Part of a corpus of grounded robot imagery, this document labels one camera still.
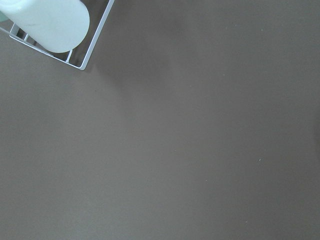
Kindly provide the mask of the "pale green plastic cup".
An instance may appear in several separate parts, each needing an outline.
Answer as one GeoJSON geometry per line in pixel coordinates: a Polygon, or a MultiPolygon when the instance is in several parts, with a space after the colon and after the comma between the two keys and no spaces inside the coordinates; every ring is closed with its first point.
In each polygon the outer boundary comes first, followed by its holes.
{"type": "Polygon", "coordinates": [[[90,26],[89,11],[80,0],[2,0],[0,12],[53,53],[76,48],[90,26]]]}

